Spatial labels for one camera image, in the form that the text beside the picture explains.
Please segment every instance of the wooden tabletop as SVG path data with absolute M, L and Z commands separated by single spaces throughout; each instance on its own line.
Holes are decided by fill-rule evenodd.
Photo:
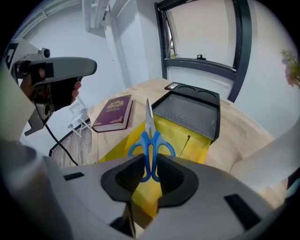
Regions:
M 106 133 L 92 131 L 92 149 L 89 162 L 93 164 L 104 157 L 122 139 L 145 120 L 146 99 L 154 103 L 168 91 L 164 89 L 170 84 L 166 79 L 151 79 L 124 89 L 91 107 L 88 111 L 91 123 L 99 115 L 107 101 L 131 94 L 133 105 L 126 130 Z M 238 110 L 228 100 L 221 100 L 221 126 L 219 138 L 210 146 L 205 164 L 230 172 L 237 161 L 256 152 L 273 140 L 273 137 L 246 114 Z M 280 206 L 286 194 L 286 180 L 267 187 L 258 192 L 274 208 Z

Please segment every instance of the black window frame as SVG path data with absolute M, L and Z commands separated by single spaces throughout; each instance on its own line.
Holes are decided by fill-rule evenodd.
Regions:
M 154 4 L 160 42 L 162 76 L 167 79 L 167 67 L 182 67 L 206 71 L 228 78 L 233 81 L 233 86 L 227 99 L 234 102 L 243 85 L 251 54 L 252 25 L 248 1 L 232 0 L 236 22 L 236 46 L 232 67 L 201 59 L 172 59 L 168 57 L 171 56 L 171 48 L 169 46 L 169 31 L 167 27 L 168 19 L 165 12 L 191 1 L 194 0 L 163 0 Z

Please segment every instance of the hand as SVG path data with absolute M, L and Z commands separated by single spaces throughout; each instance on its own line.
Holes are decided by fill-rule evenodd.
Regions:
M 40 75 L 41 78 L 45 78 L 45 69 L 40 68 L 39 75 Z M 76 97 L 78 96 L 78 94 L 79 94 L 78 90 L 80 89 L 80 87 L 81 87 L 81 83 L 79 81 L 76 82 L 75 85 L 74 85 L 74 90 L 72 91 L 72 101 L 71 101 L 71 103 L 74 102 L 75 99 L 76 99 Z M 32 87 L 30 73 L 23 78 L 23 81 L 21 83 L 20 88 L 22 89 L 22 91 L 24 92 L 24 94 L 29 99 L 31 99 L 32 93 L 33 93 L 33 87 Z

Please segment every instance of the gray foam lining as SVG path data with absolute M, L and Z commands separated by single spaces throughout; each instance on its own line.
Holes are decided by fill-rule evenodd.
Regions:
M 169 95 L 153 113 L 182 125 L 209 139 L 214 139 L 218 109 L 187 97 Z

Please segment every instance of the yellow box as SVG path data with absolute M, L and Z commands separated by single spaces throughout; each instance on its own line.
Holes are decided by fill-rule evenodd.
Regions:
M 162 138 L 169 142 L 177 157 L 188 159 L 200 164 L 204 163 L 211 140 L 192 130 L 178 125 L 172 121 L 153 115 L 156 130 L 161 133 Z M 140 139 L 141 133 L 145 130 L 145 122 L 133 130 L 126 138 L 108 152 L 99 162 L 110 161 L 126 157 L 129 148 Z M 152 166 L 152 145 L 149 146 L 150 166 Z M 160 146 L 159 153 L 170 155 L 166 146 Z M 141 146 L 137 147 L 133 154 L 143 153 Z M 140 183 L 132 195 L 135 204 L 141 207 L 148 215 L 155 217 L 157 214 L 157 202 L 162 196 L 160 184 L 150 178 L 145 183 Z

